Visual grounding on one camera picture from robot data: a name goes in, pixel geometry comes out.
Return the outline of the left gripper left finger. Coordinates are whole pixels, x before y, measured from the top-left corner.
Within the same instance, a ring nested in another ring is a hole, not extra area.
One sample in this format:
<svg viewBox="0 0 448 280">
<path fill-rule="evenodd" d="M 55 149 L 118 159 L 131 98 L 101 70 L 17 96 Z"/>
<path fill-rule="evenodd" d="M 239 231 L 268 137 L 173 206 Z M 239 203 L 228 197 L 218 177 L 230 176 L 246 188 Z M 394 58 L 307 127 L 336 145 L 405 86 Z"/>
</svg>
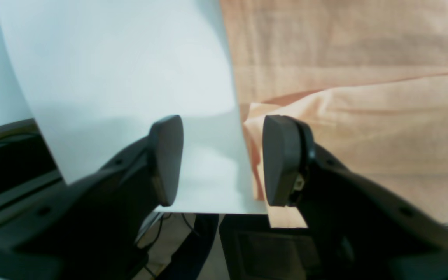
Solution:
<svg viewBox="0 0 448 280">
<path fill-rule="evenodd" d="M 96 173 L 0 226 L 0 278 L 120 279 L 144 220 L 177 195 L 183 122 L 171 115 Z"/>
</svg>

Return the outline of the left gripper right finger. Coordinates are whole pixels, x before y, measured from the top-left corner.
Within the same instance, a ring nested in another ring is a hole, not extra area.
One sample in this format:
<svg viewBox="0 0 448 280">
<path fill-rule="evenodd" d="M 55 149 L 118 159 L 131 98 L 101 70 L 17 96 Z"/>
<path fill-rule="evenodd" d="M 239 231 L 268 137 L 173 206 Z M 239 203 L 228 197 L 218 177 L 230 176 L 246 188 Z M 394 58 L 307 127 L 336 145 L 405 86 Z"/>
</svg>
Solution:
<svg viewBox="0 0 448 280">
<path fill-rule="evenodd" d="M 293 117 L 262 133 L 270 206 L 295 206 L 329 280 L 448 280 L 448 228 L 349 170 Z"/>
</svg>

